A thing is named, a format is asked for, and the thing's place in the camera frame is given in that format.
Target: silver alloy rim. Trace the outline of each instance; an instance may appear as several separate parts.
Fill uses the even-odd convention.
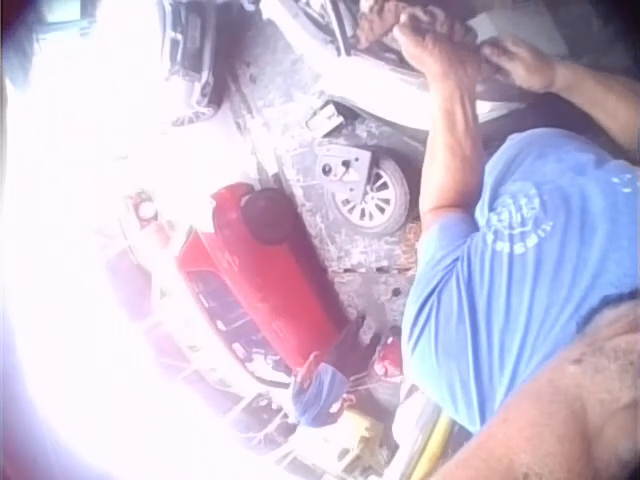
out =
[[[365,188],[365,195],[360,203],[354,202],[347,195],[335,195],[338,209],[354,225],[364,228],[379,227],[389,220],[396,206],[393,183],[383,170],[375,166]]]

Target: metal bracket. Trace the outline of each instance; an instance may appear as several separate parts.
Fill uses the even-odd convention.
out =
[[[316,147],[317,178],[329,191],[360,203],[366,192],[373,153],[347,145]]]

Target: hand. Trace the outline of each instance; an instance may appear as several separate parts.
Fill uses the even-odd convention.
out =
[[[438,12],[430,7],[423,13],[411,11],[402,15],[394,29],[402,54],[425,75],[431,87],[453,82],[475,92],[480,55],[469,48],[475,45],[475,36],[461,32],[446,17],[439,18]],[[421,32],[424,27],[429,28],[427,33]]]
[[[520,88],[537,93],[556,89],[559,61],[518,37],[490,40],[481,53]]]

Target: yellow hose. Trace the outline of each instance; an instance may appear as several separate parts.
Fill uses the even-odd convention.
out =
[[[453,421],[448,416],[440,414],[409,480],[424,480],[433,473],[442,458],[452,429]]]

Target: blue t-shirt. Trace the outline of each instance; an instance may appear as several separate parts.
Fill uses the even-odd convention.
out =
[[[638,288],[638,170],[556,129],[510,137],[475,218],[420,239],[405,370],[476,432],[608,295]]]
[[[331,407],[342,399],[349,380],[337,369],[321,363],[307,388],[294,380],[291,384],[292,419],[305,427],[320,428],[335,421]]]

